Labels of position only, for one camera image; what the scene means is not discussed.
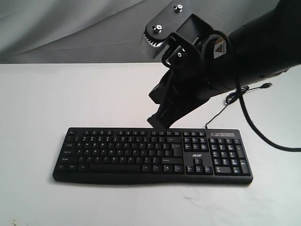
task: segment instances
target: white surface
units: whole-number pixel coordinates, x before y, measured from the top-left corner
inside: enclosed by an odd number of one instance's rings
[[[148,98],[161,64],[0,65],[0,225],[300,225],[301,153],[265,144],[239,104],[211,128],[239,129],[250,186],[99,186],[57,183],[52,171],[69,127],[150,127]],[[245,95],[254,123],[281,145],[301,146],[301,68]],[[174,124],[203,128],[226,95]]]

